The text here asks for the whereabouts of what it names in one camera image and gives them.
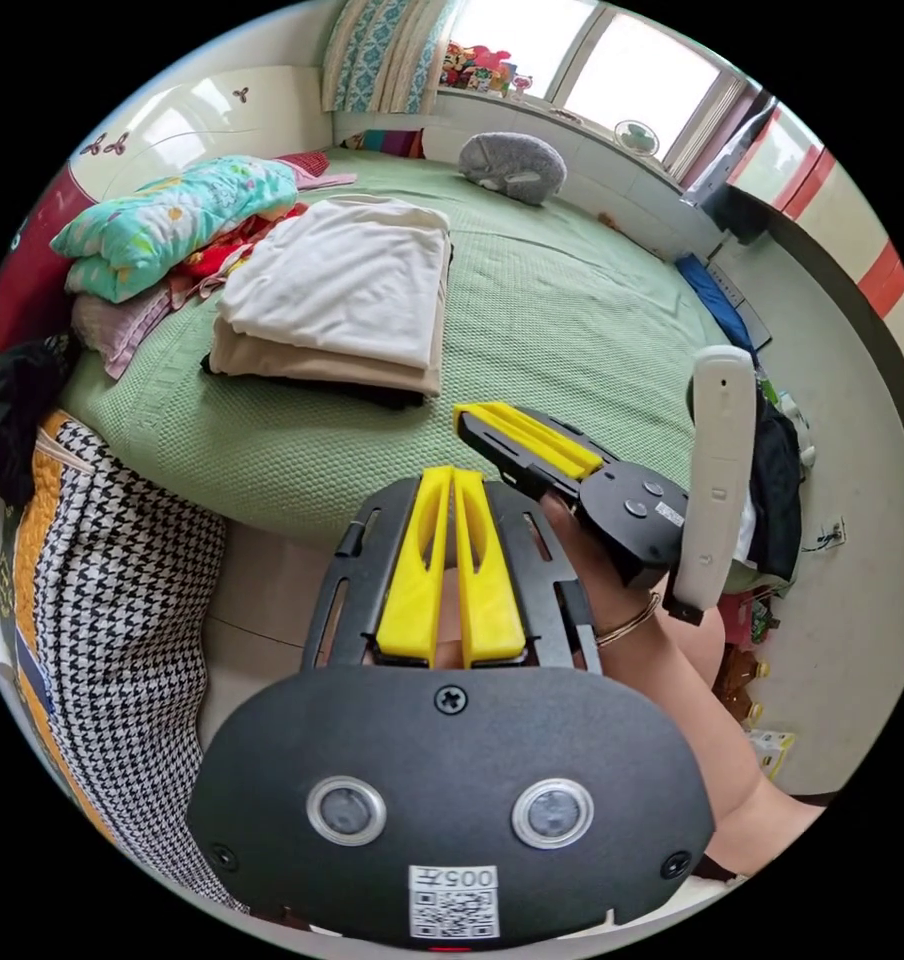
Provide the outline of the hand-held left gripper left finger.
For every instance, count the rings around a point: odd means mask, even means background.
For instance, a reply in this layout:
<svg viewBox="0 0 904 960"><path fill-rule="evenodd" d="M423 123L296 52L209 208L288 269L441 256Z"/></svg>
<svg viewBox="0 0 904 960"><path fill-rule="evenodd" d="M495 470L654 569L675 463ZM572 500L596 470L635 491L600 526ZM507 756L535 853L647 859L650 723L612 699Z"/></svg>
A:
<svg viewBox="0 0 904 960"><path fill-rule="evenodd" d="M431 467L414 491L376 632L387 659L435 664L452 480L452 467Z"/></svg>

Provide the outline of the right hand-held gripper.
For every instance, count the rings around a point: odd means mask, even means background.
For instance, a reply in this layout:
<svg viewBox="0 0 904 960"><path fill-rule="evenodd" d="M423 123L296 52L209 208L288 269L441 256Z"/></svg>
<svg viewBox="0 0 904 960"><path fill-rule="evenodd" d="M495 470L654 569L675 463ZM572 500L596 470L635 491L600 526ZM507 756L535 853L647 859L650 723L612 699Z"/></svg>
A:
<svg viewBox="0 0 904 960"><path fill-rule="evenodd" d="M677 565L688 496L663 475L530 408L458 404L454 428L508 486L533 500L556 495L570 507L625 585L653 587Z"/></svg>

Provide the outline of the person's right hand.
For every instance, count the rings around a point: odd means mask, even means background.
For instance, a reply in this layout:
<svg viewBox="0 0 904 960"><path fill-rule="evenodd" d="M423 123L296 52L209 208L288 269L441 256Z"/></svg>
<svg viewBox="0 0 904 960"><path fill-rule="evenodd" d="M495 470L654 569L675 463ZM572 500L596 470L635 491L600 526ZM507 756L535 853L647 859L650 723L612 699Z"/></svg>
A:
<svg viewBox="0 0 904 960"><path fill-rule="evenodd" d="M558 496L545 495L540 506L584 588L597 646L606 647L648 622L659 594L626 586L604 546Z"/></svg>

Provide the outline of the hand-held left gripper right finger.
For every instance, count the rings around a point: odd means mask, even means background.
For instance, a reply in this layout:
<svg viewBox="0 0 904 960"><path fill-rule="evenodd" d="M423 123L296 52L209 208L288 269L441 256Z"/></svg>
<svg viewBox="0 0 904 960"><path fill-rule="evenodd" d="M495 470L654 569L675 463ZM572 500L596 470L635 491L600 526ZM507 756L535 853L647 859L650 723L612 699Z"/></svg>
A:
<svg viewBox="0 0 904 960"><path fill-rule="evenodd" d="M485 482L455 470L452 488L464 665L514 661L526 637Z"/></svg>

